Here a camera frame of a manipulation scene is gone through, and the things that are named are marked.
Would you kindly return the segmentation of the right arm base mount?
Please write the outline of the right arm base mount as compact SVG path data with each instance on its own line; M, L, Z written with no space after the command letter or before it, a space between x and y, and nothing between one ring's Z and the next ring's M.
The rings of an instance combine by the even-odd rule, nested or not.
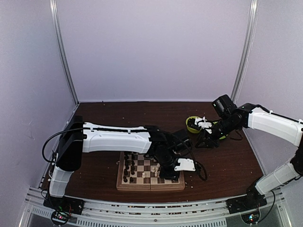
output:
M226 204L230 214L243 213L242 221L253 225L261 220L260 207L267 205L267 200L252 186L246 190L246 195L228 199Z

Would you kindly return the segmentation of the wooden chess board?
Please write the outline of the wooden chess board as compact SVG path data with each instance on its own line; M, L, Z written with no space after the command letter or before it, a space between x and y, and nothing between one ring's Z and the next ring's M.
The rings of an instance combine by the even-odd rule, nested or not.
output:
M123 182L123 167L124 167L124 152L120 153L120 160L117 162L118 173L116 180L116 188L119 191L138 191L138 192L165 192L165 191L181 191L185 189L185 180L183 173L180 173L178 180L166 180L161 179L159 176L157 178L142 178L140 177L140 172L143 170L143 166L158 166L154 159L148 159L143 156L143 154L138 154L138 164L137 164L137 178L136 183L124 183Z

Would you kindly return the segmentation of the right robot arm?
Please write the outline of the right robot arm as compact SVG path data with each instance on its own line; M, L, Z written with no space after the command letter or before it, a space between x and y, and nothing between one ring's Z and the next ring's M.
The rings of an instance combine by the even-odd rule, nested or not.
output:
M228 95L223 95L212 102L220 117L218 121L195 118L188 121L188 126L199 131L196 148L215 148L220 138L233 130L250 128L282 138L297 147L293 158L272 173L261 177L243 197L246 208L254 208L261 195L298 179L303 175L303 122L274 113L261 105L245 103L238 107Z

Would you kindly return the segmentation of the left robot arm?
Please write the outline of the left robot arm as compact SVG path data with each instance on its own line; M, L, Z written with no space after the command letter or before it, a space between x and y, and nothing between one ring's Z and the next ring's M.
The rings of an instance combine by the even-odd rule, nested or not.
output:
M58 210L68 206L64 196L71 175L81 166L83 153L119 151L144 154L160 164L160 177L176 180L180 171L195 171L194 161L179 153L190 148L185 130L170 133L157 126L113 127L84 122L75 116L58 133L59 145L53 160L49 201Z

